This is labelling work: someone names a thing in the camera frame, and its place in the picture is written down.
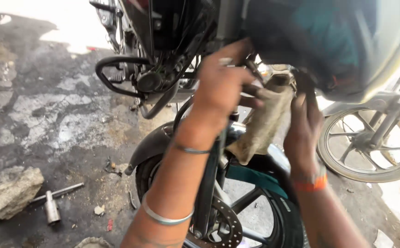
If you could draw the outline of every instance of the silver bangle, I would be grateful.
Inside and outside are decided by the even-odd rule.
[[[191,218],[192,214],[194,214],[194,210],[192,210],[192,212],[191,212],[188,216],[186,216],[186,217],[183,218],[183,219],[178,219],[178,220],[173,220],[173,219],[168,219],[168,218],[162,217],[162,216],[160,216],[160,215],[154,213],[153,210],[151,210],[151,209],[148,207],[148,204],[146,203],[146,196],[147,196],[147,193],[145,193],[144,198],[143,198],[143,201],[142,201],[142,206],[143,206],[145,212],[146,212],[151,218],[153,218],[155,221],[157,221],[158,223],[160,223],[160,224],[162,224],[162,225],[177,225],[177,224],[183,223],[183,222],[185,222],[187,219]]]

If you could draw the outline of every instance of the orange wristband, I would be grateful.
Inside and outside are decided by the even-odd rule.
[[[322,190],[327,186],[327,174],[324,173],[324,175],[315,178],[313,183],[294,181],[293,184],[295,189],[299,191],[314,192]]]

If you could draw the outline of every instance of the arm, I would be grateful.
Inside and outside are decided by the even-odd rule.
[[[177,129],[175,143],[197,150],[212,147],[240,99],[242,84],[254,80],[244,68],[220,66],[219,59],[230,57],[238,62],[249,50],[248,40],[243,40],[205,58],[192,111]],[[169,219],[188,216],[194,207],[207,158],[208,154],[194,155],[170,146],[147,193],[149,209]],[[150,217],[142,205],[120,247],[179,248],[183,245],[189,223],[190,219],[178,225],[162,225]]]
[[[291,179],[312,181],[321,174],[315,150],[324,118],[313,93],[299,94],[291,105],[291,124],[284,140],[286,156],[291,164]],[[301,215],[312,248],[369,248],[333,190],[296,189]]]

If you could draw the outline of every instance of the disc brake rotor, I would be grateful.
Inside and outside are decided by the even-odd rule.
[[[221,224],[226,224],[229,228],[229,233],[220,235],[221,241],[210,242],[208,240],[196,239],[193,235],[188,234],[186,236],[192,243],[202,247],[202,248],[235,248],[237,247],[241,240],[243,239],[243,228],[238,220],[235,212],[217,197],[212,199],[212,207],[218,211],[220,216]]]

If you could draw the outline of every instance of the metal tool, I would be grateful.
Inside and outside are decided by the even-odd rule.
[[[55,191],[55,192],[51,193],[51,195],[52,195],[52,197],[53,197],[53,196],[54,196],[54,197],[60,196],[60,195],[62,195],[63,193],[69,191],[69,190],[76,189],[76,188],[81,187],[81,186],[83,186],[83,185],[84,185],[84,183],[78,183],[78,184],[76,184],[76,185],[67,187],[67,188],[65,188],[65,189],[60,189],[60,190],[58,190],[58,191]],[[43,196],[37,197],[37,198],[35,198],[35,199],[32,199],[32,200],[30,201],[30,203],[33,203],[33,202],[36,202],[36,201],[39,201],[39,200],[42,200],[42,199],[45,199],[45,198],[46,198],[46,196],[43,195]]]
[[[47,201],[44,204],[45,214],[47,216],[47,224],[54,225],[61,221],[59,208],[56,204],[56,201],[53,200],[53,195],[50,190],[45,192],[45,197],[47,198]]]

